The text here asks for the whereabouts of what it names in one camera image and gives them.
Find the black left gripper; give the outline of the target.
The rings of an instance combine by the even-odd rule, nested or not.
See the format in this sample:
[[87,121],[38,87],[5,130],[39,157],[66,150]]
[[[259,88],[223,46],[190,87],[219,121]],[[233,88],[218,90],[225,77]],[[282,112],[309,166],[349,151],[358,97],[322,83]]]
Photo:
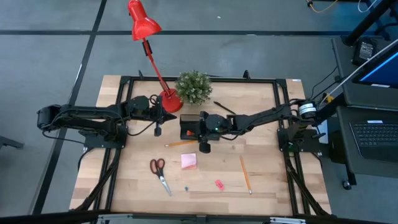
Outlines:
[[161,124],[163,122],[162,117],[165,118],[164,123],[175,120],[177,119],[177,117],[167,111],[164,111],[162,106],[161,96],[151,95],[149,101],[152,103],[152,110],[154,111],[154,123],[155,123],[154,136],[159,137],[162,134],[162,128],[161,128]]

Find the orange pencil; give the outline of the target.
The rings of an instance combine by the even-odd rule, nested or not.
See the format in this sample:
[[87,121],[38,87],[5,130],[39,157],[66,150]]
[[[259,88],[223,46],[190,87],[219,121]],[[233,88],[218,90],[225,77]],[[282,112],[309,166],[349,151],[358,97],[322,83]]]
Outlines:
[[246,167],[244,165],[244,160],[243,160],[242,155],[239,156],[239,159],[240,159],[241,167],[242,167],[242,170],[243,170],[244,178],[245,178],[245,181],[246,181],[246,185],[247,185],[247,188],[248,188],[248,192],[251,195],[252,194],[251,184],[249,182],[248,173],[246,171]]
[[174,143],[165,144],[164,146],[165,147],[174,147],[174,146],[181,146],[181,145],[193,144],[193,143],[197,143],[197,140],[174,142]]

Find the pink sticky note pad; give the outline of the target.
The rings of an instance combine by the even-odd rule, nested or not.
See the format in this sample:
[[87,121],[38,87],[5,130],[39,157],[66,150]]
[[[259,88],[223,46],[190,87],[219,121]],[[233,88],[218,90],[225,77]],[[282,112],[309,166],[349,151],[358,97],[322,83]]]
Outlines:
[[182,170],[197,168],[197,155],[195,153],[182,154],[180,158]]

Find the black pen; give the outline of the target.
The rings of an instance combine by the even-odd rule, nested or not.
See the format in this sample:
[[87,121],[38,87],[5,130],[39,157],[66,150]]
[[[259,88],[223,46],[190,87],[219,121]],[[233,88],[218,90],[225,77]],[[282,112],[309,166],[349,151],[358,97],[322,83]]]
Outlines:
[[219,102],[217,102],[217,101],[214,101],[214,104],[217,105],[217,106],[219,106],[219,107],[221,107],[221,108],[223,108],[224,110],[226,110],[227,112],[229,112],[229,113],[231,113],[231,114],[236,114],[234,111],[228,109],[227,107],[223,106],[221,103],[219,103]]

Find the red and black scissors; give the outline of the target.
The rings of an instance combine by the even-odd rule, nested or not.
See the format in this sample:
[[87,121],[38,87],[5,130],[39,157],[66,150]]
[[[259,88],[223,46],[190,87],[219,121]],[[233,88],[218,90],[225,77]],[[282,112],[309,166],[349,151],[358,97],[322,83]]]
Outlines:
[[167,191],[169,196],[172,196],[170,188],[165,180],[164,177],[164,166],[165,161],[163,159],[152,159],[150,161],[150,170],[153,174],[155,174],[159,180],[161,181],[162,185],[164,186],[165,190]]

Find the black mesh desk organizer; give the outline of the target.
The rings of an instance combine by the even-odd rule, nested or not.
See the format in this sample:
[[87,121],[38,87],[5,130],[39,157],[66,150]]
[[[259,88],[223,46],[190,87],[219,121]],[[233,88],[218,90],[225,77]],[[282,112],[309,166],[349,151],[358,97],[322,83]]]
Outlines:
[[190,125],[199,123],[199,114],[182,114],[180,115],[180,139],[182,140],[197,140],[191,136],[187,136],[187,131],[190,130]]

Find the green potted plant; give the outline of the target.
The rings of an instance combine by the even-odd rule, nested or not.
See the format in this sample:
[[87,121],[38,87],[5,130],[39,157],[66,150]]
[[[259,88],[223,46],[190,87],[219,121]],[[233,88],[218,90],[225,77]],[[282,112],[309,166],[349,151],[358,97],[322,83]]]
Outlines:
[[183,103],[201,105],[213,91],[210,77],[197,70],[182,72],[175,81],[177,95]]

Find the red desk lamp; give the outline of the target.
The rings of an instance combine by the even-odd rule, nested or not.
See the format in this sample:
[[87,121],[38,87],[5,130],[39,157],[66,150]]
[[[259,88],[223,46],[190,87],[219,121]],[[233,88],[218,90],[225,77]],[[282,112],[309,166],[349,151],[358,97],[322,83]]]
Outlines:
[[127,9],[133,21],[132,39],[133,41],[142,41],[145,55],[150,60],[162,87],[162,92],[160,93],[160,96],[162,96],[162,106],[169,113],[177,112],[182,108],[183,102],[177,95],[176,89],[170,88],[162,78],[152,56],[150,43],[147,40],[148,36],[160,32],[162,28],[155,20],[153,20],[146,14],[144,6],[140,0],[129,0],[127,4]]

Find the grey chair leg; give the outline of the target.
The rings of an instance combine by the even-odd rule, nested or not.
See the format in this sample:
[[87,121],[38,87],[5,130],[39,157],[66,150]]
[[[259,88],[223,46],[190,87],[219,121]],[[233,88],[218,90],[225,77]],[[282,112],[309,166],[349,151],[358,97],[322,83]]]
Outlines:
[[6,138],[4,136],[0,136],[0,149],[3,146],[10,146],[16,149],[22,149],[24,147],[24,144],[9,138]]

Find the white rod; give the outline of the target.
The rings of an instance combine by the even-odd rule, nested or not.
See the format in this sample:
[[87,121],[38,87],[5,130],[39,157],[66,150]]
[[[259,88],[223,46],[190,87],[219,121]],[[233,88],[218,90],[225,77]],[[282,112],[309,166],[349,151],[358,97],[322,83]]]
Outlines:
[[329,105],[334,103],[377,110],[398,110],[398,39],[360,66],[351,62],[354,48],[345,45],[340,38],[332,39],[331,43],[341,80],[319,104],[342,87],[342,92]]

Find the black side desk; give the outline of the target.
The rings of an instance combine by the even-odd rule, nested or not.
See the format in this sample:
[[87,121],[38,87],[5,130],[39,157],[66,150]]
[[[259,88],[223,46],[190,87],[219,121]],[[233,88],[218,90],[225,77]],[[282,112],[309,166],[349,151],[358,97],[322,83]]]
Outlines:
[[356,185],[357,174],[398,179],[398,39],[362,68],[349,60],[351,49],[333,42],[339,74],[346,78],[325,109],[330,158],[346,167],[344,189]]

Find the black laptop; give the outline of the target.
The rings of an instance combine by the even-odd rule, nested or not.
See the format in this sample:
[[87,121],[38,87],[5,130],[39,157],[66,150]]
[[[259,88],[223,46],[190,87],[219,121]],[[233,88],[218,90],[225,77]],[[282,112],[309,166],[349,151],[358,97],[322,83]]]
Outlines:
[[349,126],[361,157],[398,163],[398,120],[361,120]]

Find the black power adapter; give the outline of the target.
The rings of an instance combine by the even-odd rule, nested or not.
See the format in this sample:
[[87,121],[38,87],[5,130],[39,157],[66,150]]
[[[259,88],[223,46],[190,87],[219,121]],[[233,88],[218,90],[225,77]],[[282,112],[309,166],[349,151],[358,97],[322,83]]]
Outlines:
[[363,37],[354,44],[354,55],[351,60],[353,65],[360,66],[377,52],[378,42],[370,37]]

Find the computer monitor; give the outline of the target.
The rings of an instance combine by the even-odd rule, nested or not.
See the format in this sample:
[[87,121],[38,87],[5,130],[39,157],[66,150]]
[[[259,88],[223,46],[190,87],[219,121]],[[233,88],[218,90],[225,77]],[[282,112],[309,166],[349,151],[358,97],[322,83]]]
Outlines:
[[398,42],[367,63],[352,82],[398,89]]

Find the black stand pole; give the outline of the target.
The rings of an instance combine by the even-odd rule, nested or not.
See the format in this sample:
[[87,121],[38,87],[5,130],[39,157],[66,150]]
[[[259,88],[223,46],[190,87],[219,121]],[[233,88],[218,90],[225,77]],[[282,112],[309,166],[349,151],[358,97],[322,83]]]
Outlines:
[[343,36],[342,42],[352,46],[394,3],[398,0],[381,0],[381,2],[359,23],[348,35]]

